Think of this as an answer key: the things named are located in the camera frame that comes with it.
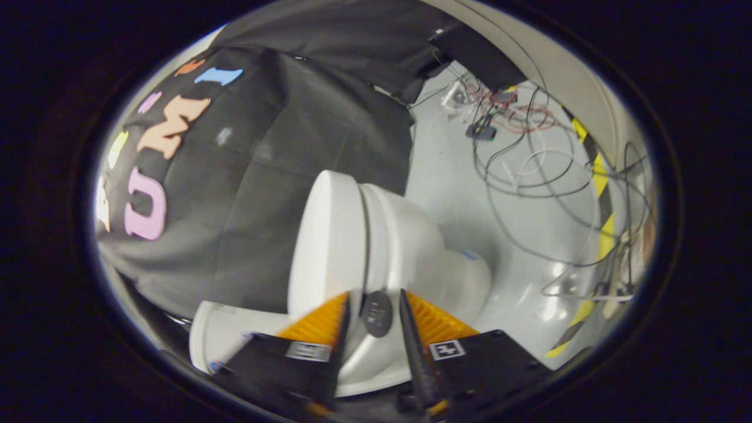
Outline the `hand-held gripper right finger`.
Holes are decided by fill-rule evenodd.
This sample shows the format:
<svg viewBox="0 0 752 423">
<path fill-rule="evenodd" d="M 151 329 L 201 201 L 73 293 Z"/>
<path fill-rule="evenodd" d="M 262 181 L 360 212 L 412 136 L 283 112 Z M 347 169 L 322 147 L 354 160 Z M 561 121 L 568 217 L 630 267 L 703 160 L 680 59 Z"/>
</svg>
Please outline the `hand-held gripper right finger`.
<svg viewBox="0 0 752 423">
<path fill-rule="evenodd" d="M 503 330 L 479 332 L 412 292 L 399 294 L 412 390 L 426 419 L 490 419 L 552 377 Z"/>
</svg>

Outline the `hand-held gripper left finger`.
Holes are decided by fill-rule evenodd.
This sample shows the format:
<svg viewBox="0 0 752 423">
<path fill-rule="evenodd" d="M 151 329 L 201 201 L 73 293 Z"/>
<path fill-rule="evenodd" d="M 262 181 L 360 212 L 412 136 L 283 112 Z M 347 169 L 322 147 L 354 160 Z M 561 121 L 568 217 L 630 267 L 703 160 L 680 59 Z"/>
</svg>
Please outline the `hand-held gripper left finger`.
<svg viewBox="0 0 752 423">
<path fill-rule="evenodd" d="M 223 364 L 223 388 L 286 418 L 327 418 L 334 408 L 349 323 L 346 291 L 278 334 L 252 334 Z"/>
</svg>

